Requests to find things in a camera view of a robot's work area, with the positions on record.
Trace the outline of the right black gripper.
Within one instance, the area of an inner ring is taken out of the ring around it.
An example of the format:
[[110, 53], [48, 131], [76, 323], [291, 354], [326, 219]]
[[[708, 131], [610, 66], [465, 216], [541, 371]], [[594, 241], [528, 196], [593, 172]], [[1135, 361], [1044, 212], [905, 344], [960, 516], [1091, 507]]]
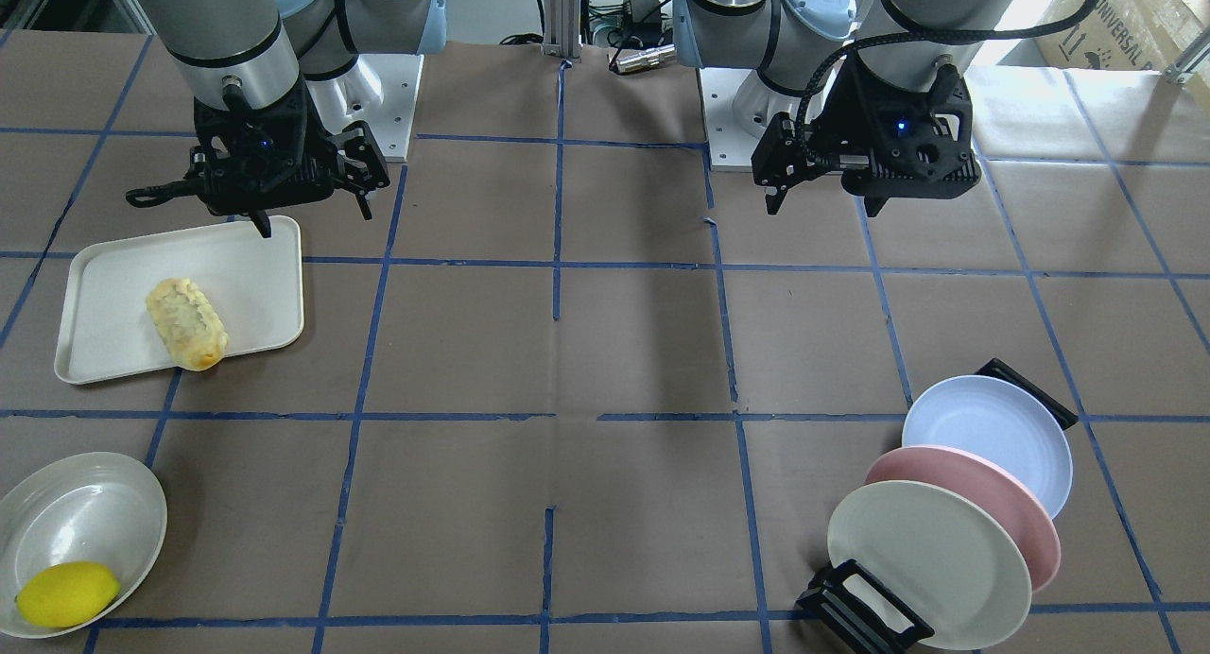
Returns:
[[212, 216], [244, 216], [264, 239], [272, 236], [269, 210], [355, 194], [364, 220], [371, 195], [390, 187], [388, 164], [367, 121], [329, 136], [302, 78], [272, 104], [250, 107], [241, 87], [220, 90], [223, 107], [194, 99], [191, 147], [182, 180], [137, 188], [126, 202], [150, 210], [173, 197], [198, 197]]

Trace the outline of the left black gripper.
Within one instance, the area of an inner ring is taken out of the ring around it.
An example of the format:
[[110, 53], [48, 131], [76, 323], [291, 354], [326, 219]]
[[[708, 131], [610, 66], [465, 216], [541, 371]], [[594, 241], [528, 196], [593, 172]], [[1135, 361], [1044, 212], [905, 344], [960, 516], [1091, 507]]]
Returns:
[[[860, 59], [841, 70], [859, 116], [843, 134], [852, 153], [865, 156], [846, 170], [842, 187], [862, 197], [866, 218], [881, 214], [892, 197], [953, 200], [980, 182], [972, 147], [973, 103], [963, 75], [947, 59], [935, 63], [923, 93], [891, 86]], [[765, 189], [768, 216], [777, 216], [786, 193], [832, 171], [832, 159], [811, 145], [813, 130], [790, 114], [774, 114], [751, 153], [751, 178]]]

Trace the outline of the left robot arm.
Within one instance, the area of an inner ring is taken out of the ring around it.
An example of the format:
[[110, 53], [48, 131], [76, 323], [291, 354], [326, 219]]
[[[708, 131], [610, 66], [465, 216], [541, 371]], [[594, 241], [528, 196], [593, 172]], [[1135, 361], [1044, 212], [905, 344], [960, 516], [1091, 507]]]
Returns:
[[751, 179], [779, 212], [839, 173], [877, 216], [891, 197], [952, 200], [980, 184], [964, 73], [1012, 0], [672, 0], [678, 61], [751, 70], [761, 107]]

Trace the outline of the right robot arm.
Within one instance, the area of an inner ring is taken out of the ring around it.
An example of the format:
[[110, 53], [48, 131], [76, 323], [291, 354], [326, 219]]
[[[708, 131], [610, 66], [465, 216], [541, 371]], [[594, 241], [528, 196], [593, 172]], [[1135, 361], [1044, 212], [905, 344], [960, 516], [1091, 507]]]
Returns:
[[269, 237], [267, 212], [390, 187], [407, 154], [424, 56], [446, 0], [137, 0], [194, 93], [182, 180], [129, 190], [137, 210], [198, 197]]

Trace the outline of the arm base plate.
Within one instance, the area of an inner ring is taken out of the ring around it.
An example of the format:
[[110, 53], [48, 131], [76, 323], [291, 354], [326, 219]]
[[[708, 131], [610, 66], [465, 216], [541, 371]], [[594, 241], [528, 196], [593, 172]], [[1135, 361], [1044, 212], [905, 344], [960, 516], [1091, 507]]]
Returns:
[[325, 130], [339, 133], [363, 121], [388, 164], [405, 164], [411, 142], [424, 56], [361, 54], [338, 78], [307, 81]]
[[795, 111], [799, 98], [770, 88], [755, 69], [701, 69], [701, 114], [710, 164], [724, 172], [751, 172], [751, 154], [778, 111]]

